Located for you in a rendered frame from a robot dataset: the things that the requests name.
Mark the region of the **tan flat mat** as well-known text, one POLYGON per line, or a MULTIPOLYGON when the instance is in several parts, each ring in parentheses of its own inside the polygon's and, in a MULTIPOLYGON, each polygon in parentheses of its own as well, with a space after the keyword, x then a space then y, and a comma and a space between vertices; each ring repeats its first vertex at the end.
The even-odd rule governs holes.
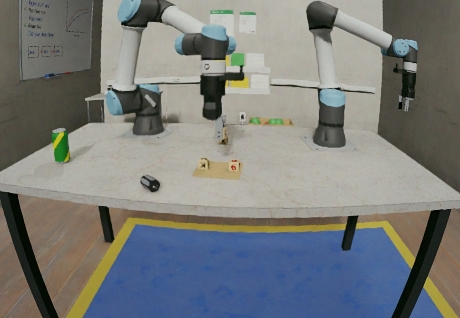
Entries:
POLYGON ((238 172, 229 171, 229 162, 209 161, 207 170, 197 169, 192 177, 239 180, 244 163, 240 163, 238 172))

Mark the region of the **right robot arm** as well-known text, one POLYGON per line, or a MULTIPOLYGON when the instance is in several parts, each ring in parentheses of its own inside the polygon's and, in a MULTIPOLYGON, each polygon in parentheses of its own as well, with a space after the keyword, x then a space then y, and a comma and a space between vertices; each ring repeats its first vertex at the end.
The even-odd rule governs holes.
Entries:
POLYGON ((134 135, 161 134, 158 85, 134 83, 142 33, 148 22, 169 24, 184 33, 175 40, 176 52, 201 55, 201 60, 226 60, 226 55, 235 51, 236 41, 226 35, 225 26, 205 25, 167 0, 123 0, 118 20, 124 30, 116 82, 106 94, 107 108, 113 116, 136 113, 134 135))

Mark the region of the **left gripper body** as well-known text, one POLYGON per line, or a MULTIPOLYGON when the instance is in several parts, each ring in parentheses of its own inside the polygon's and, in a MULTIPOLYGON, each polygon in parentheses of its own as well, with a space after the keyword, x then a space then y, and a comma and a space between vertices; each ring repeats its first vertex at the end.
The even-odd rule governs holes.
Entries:
POLYGON ((415 85, 416 85, 416 69, 417 64, 403 62, 402 69, 397 68, 398 63, 396 63, 396 68, 393 68, 394 73, 402 74, 402 91, 401 96, 407 98, 415 98, 415 85), (405 70, 407 69, 407 70, 405 70))

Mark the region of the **green and yellow drink can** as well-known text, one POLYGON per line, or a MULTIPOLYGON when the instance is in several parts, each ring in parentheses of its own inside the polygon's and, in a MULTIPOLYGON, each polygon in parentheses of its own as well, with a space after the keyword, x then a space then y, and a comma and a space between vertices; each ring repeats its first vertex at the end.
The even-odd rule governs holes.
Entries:
POLYGON ((68 133, 65 128, 55 129, 52 134, 55 162, 58 164, 68 163, 70 158, 68 133))

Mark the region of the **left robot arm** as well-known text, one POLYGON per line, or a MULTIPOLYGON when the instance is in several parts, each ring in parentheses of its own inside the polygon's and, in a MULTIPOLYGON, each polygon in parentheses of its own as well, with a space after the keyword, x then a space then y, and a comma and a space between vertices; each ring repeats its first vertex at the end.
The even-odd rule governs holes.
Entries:
POLYGON ((330 34, 333 28, 337 27, 360 37, 380 47, 382 55, 403 58, 403 62, 417 64, 417 42, 397 40, 397 38, 322 1, 311 2, 307 6, 306 14, 309 31, 314 37, 320 80, 317 87, 320 102, 319 122, 313 142, 323 147, 341 148, 346 144, 343 129, 346 99, 336 78, 330 34))

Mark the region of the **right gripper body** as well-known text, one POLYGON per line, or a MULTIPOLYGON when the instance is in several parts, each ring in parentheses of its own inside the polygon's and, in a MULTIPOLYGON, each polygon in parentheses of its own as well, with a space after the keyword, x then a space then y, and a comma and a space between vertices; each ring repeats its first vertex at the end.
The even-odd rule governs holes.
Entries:
POLYGON ((227 72, 226 61, 202 61, 200 75, 200 95, 203 95, 203 118, 217 119, 222 115, 222 96, 225 95, 226 81, 243 81, 243 65, 240 72, 227 72))

